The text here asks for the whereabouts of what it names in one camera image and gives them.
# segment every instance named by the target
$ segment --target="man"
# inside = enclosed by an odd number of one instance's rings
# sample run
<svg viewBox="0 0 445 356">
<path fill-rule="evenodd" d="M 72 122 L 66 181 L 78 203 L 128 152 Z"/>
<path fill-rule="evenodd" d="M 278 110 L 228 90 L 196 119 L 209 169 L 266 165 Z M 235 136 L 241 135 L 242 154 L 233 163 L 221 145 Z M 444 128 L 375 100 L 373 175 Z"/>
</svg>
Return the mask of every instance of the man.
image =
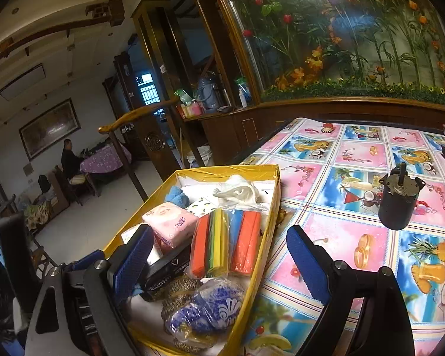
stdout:
<svg viewBox="0 0 445 356">
<path fill-rule="evenodd" d="M 70 139 L 64 140 L 64 148 L 61 154 L 61 166 L 66 179 L 72 185 L 80 185 L 86 181 L 84 174 L 80 173 L 81 162 L 84 159 L 77 157 L 72 152 L 72 142 Z"/>
</svg>

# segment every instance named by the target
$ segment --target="floral mural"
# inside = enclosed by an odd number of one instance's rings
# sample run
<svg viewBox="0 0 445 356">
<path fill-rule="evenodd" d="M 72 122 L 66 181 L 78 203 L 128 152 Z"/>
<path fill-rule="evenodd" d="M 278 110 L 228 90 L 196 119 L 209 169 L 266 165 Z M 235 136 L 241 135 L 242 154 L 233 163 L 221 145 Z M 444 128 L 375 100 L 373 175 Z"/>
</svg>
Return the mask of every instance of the floral mural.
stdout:
<svg viewBox="0 0 445 356">
<path fill-rule="evenodd" d="M 445 33 L 428 0 L 230 0 L 262 99 L 445 104 Z"/>
</svg>

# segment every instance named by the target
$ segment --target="patterned tablecloth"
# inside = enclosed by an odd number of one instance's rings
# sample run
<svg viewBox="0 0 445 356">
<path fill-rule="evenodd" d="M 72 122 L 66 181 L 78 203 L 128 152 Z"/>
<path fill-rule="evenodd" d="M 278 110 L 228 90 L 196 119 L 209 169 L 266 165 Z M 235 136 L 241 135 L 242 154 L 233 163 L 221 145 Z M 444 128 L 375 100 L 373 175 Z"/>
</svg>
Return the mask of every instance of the patterned tablecloth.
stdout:
<svg viewBox="0 0 445 356">
<path fill-rule="evenodd" d="M 122 146 L 128 161 L 132 161 L 132 155 Z M 81 171 L 83 173 L 110 173 L 122 167 L 122 161 L 115 150 L 114 145 L 106 145 L 98 150 L 94 155 L 84 159 L 81 162 Z"/>
<path fill-rule="evenodd" d="M 245 159 L 242 164 L 279 165 L 285 217 L 274 235 L 241 355 L 274 355 L 269 344 L 286 350 L 277 355 L 296 353 L 321 313 L 321 303 L 311 298 L 287 250 L 286 231 L 295 224 L 333 259 L 354 269 L 391 267 L 411 318 L 416 355 L 428 355 L 445 333 L 444 143 L 442 135 L 413 129 L 296 119 Z M 411 177 L 419 176 L 427 185 L 409 225 L 392 231 L 377 216 L 379 179 L 401 162 L 407 163 Z M 363 234 L 373 240 L 364 263 L 355 261 Z M 416 249 L 417 257 L 409 249 Z M 417 285 L 412 270 L 419 269 L 420 261 L 435 281 Z M 344 355 L 361 303 L 357 299 L 352 304 L 335 355 Z"/>
</svg>

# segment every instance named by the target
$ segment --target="black package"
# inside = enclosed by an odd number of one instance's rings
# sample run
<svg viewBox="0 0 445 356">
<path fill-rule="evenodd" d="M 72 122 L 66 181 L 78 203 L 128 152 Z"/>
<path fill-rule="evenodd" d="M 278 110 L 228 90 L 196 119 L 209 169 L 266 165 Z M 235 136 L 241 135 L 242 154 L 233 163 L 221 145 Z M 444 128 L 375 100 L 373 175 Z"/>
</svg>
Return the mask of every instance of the black package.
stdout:
<svg viewBox="0 0 445 356">
<path fill-rule="evenodd" d="M 190 263 L 192 239 L 192 237 L 188 238 L 156 263 L 143 268 L 140 273 L 139 284 L 143 291 L 140 296 L 145 301 L 162 299 L 165 287 L 176 277 L 183 274 Z"/>
</svg>

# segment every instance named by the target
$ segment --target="bolt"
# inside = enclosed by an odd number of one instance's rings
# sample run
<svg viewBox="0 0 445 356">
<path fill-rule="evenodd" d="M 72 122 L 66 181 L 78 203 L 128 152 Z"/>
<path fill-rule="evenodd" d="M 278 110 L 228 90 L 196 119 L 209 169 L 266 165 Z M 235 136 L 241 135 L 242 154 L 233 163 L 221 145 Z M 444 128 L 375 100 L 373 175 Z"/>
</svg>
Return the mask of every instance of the bolt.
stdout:
<svg viewBox="0 0 445 356">
<path fill-rule="evenodd" d="M 392 275 L 392 269 L 389 268 L 388 266 L 383 266 L 381 268 L 381 273 L 385 276 L 391 276 Z"/>
<path fill-rule="evenodd" d="M 98 261 L 95 261 L 95 263 L 94 263 L 94 267 L 96 269 L 105 268 L 106 265 L 107 265 L 107 260 L 98 260 Z"/>
<path fill-rule="evenodd" d="M 49 270 L 49 274 L 51 274 L 51 276 L 55 276 L 59 273 L 60 269 L 57 266 L 52 267 Z"/>
<path fill-rule="evenodd" d="M 335 268 L 337 268 L 340 271 L 343 271 L 346 268 L 348 268 L 348 264 L 345 263 L 343 260 L 336 260 L 335 261 Z"/>
</svg>

